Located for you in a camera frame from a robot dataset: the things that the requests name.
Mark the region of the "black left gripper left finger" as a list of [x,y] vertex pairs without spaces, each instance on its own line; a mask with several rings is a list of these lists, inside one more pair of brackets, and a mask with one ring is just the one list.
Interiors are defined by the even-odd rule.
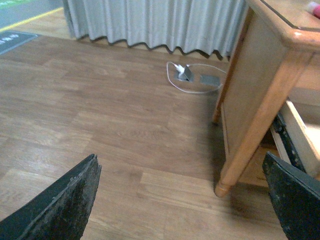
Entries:
[[79,240],[96,199],[102,167],[90,154],[0,222],[2,240]]

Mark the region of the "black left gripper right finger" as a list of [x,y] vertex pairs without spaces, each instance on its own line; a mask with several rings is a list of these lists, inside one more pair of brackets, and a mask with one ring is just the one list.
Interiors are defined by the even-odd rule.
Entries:
[[320,181],[267,152],[262,169],[269,196],[289,240],[320,238]]

